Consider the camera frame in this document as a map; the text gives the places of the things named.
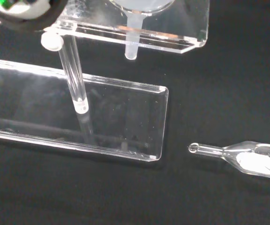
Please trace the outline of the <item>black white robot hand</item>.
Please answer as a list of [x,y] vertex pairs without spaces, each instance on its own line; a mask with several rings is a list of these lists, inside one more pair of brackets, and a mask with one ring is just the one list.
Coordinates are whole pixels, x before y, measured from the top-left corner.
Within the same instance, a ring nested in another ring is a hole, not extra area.
[[0,0],[0,23],[15,31],[41,31],[58,19],[67,3],[67,0]]

